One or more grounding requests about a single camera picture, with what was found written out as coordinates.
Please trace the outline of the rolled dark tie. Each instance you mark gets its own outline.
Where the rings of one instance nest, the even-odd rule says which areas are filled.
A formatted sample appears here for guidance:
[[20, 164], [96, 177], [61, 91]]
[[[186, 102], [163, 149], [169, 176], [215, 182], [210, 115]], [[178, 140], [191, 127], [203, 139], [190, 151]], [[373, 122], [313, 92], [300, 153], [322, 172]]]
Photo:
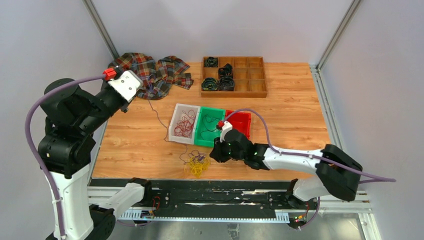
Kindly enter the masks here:
[[204, 68], [217, 68], [219, 65], [219, 59], [217, 57], [208, 56], [203, 59]]
[[207, 92], [218, 91], [218, 81], [214, 77], [206, 77], [201, 83], [201, 90]]
[[233, 92], [235, 89], [235, 81], [231, 76], [223, 76], [218, 81], [218, 90], [224, 92]]
[[230, 63], [225, 64], [223, 67], [218, 69], [218, 77], [234, 77], [233, 66]]

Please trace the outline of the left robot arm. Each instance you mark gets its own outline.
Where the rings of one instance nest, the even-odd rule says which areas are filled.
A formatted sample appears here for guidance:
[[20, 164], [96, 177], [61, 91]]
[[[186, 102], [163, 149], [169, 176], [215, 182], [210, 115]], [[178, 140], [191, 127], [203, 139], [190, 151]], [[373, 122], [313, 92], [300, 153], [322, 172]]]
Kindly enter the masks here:
[[61, 89], [70, 82], [58, 79], [45, 89], [54, 94], [40, 104], [46, 113], [45, 137], [37, 151], [55, 181], [51, 196], [54, 204], [61, 204], [54, 208], [55, 223], [63, 224], [65, 238], [105, 240], [114, 227], [113, 211], [89, 204], [87, 196], [93, 134], [118, 110], [126, 111], [130, 100], [111, 86], [96, 95], [79, 85]]

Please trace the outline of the green plastic bin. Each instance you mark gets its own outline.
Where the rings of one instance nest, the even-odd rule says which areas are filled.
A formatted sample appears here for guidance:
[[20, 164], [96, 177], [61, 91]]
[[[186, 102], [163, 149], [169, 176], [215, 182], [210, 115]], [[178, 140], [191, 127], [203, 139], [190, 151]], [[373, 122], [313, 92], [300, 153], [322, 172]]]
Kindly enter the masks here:
[[221, 108], [200, 107], [194, 131], [194, 145], [209, 148], [214, 146], [214, 139], [221, 134], [217, 129], [217, 124], [225, 118], [225, 113], [226, 111]]

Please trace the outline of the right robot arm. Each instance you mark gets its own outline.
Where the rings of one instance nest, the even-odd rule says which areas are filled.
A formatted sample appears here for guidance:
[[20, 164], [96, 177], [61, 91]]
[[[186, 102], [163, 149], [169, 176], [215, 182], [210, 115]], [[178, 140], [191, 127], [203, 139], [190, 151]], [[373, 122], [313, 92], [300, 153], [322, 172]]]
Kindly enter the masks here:
[[333, 144], [324, 149], [295, 150], [252, 143], [236, 129], [214, 139], [209, 156], [219, 163], [243, 161], [254, 170], [286, 169], [304, 172], [309, 178], [294, 179], [285, 195], [294, 209], [313, 198], [332, 195], [343, 201], [356, 198], [363, 167]]

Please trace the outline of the white plastic bin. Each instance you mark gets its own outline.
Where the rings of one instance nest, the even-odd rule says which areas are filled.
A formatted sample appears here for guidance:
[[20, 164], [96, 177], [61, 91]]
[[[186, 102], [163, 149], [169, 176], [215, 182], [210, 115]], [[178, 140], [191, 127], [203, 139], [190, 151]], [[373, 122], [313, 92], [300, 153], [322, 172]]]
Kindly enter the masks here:
[[168, 127], [168, 140], [193, 145], [200, 106], [177, 103]]

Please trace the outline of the plaid cloth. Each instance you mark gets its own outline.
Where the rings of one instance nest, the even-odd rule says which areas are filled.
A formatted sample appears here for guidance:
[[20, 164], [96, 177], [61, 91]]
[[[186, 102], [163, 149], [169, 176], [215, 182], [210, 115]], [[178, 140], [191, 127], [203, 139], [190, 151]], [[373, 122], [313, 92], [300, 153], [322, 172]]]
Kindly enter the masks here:
[[189, 90], [194, 84], [191, 74], [187, 72], [190, 66], [174, 55], [155, 61], [143, 53], [126, 52], [108, 67], [117, 71], [133, 71], [142, 80], [137, 96], [145, 100], [165, 98], [172, 86]]

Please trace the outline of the red plastic bin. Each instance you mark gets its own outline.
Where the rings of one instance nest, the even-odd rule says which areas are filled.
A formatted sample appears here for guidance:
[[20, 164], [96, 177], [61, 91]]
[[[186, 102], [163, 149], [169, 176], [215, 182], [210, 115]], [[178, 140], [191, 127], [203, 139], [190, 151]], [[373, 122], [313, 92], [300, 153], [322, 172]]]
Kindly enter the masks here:
[[233, 127], [243, 133], [248, 139], [251, 137], [251, 121], [252, 117], [249, 112], [237, 112], [227, 120]]

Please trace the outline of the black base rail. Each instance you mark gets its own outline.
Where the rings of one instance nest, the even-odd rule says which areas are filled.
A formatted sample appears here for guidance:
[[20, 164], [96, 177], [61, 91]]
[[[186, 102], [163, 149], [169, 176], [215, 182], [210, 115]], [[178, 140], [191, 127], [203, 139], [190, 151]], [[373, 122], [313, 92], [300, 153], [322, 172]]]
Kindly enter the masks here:
[[117, 217], [119, 224], [227, 222], [284, 223], [299, 228], [311, 220], [320, 201], [287, 200], [288, 181], [154, 179], [147, 199]]

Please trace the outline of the wooden compartment tray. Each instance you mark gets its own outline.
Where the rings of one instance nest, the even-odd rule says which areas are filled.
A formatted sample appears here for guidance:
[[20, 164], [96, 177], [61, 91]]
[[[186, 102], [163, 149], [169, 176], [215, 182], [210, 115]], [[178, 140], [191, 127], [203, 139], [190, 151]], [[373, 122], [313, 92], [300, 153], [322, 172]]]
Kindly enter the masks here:
[[[265, 64], [261, 56], [208, 56], [218, 58], [218, 67], [204, 67], [202, 58], [200, 95], [203, 98], [266, 98], [268, 86]], [[234, 91], [202, 91], [201, 84], [205, 78], [212, 77], [219, 81], [218, 69], [225, 64], [233, 67]]]

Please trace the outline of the aluminium frame profile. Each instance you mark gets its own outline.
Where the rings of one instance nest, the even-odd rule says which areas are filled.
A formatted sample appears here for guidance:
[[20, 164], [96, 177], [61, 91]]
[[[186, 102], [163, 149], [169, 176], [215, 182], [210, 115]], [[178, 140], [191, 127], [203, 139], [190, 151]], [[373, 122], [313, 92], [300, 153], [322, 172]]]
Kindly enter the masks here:
[[286, 181], [154, 180], [118, 216], [132, 239], [378, 240], [367, 194], [291, 207]]

